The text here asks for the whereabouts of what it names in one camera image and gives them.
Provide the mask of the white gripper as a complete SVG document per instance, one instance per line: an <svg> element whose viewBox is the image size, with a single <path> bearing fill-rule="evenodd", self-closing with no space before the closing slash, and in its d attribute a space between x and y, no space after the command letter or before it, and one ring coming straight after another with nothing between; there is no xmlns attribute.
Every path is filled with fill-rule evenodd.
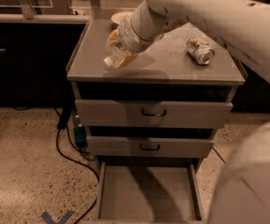
<svg viewBox="0 0 270 224"><path fill-rule="evenodd" d="M140 38L132 27L131 16L126 15L120 22L118 29L113 30L107 38L106 48L108 51L118 51L118 45L121 46L125 51L122 51L114 63L115 68L120 68L131 63L136 57L137 53L145 51L149 46L150 42Z"/></svg>

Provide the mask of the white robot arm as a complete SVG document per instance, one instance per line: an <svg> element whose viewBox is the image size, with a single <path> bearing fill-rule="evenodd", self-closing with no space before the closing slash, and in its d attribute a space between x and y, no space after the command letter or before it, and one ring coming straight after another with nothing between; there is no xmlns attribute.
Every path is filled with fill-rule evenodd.
<svg viewBox="0 0 270 224"><path fill-rule="evenodd" d="M144 0L107 39L119 64L165 32L191 23L270 83L270 5L251 0ZM245 139L220 173L207 224L270 224L270 121Z"/></svg>

